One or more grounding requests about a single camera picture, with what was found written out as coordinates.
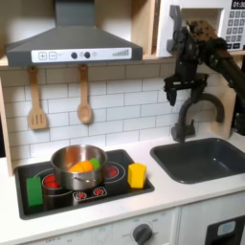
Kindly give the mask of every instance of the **stove top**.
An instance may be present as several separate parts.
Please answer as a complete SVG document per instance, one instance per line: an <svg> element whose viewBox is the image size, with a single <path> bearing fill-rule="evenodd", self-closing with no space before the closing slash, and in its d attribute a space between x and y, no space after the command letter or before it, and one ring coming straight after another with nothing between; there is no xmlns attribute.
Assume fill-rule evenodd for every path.
<svg viewBox="0 0 245 245"><path fill-rule="evenodd" d="M62 188L56 181L51 162L17 167L15 180L20 217L33 219L154 191L148 179L143 189L132 189L128 185L128 166L134 161L124 150L108 151L106 154L108 162L105 166L104 182L96 188L82 191ZM43 204L30 206L27 179L34 177L41 179Z"/></svg>

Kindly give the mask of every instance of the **cabinet door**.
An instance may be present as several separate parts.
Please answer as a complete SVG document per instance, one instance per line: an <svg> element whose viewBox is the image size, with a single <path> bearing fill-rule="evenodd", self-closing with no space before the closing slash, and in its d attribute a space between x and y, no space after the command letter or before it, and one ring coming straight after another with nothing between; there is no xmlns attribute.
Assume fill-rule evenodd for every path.
<svg viewBox="0 0 245 245"><path fill-rule="evenodd" d="M184 206L178 245L204 245L209 225L245 214L245 192L226 195Z"/></svg>

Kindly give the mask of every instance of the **stove knob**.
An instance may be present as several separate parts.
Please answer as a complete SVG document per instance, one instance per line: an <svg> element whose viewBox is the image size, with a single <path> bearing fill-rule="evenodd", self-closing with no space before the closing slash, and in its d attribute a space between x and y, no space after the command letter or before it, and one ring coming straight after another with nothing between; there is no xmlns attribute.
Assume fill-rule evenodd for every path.
<svg viewBox="0 0 245 245"><path fill-rule="evenodd" d="M135 228L133 237L139 245L144 245L152 237L152 230L146 224L140 225Z"/></svg>

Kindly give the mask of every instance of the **sink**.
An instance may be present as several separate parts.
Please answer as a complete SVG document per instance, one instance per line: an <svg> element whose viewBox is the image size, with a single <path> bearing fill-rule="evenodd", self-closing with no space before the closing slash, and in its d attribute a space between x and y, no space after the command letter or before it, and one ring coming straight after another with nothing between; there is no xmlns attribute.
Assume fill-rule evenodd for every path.
<svg viewBox="0 0 245 245"><path fill-rule="evenodd" d="M173 180L183 184L245 173L245 154L220 139L156 146L150 154Z"/></svg>

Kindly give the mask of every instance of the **wall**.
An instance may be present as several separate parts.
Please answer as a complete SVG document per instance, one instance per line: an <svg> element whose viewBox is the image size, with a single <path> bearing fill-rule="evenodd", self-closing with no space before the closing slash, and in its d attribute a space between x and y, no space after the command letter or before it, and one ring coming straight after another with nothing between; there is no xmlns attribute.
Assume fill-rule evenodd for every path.
<svg viewBox="0 0 245 245"><path fill-rule="evenodd" d="M90 65L89 101L94 119L80 123L78 68L40 67L38 83L41 105L49 128L32 131L27 116L32 107L30 82L25 68L0 68L7 113L11 156L14 160L50 155L66 145L117 145L167 137L189 91L178 92L171 107L163 91L163 78L172 74L174 60ZM201 67L202 72L210 72ZM223 95L227 85L211 74L208 92ZM206 130L215 117L213 106L199 102L190 112L198 131Z"/></svg>

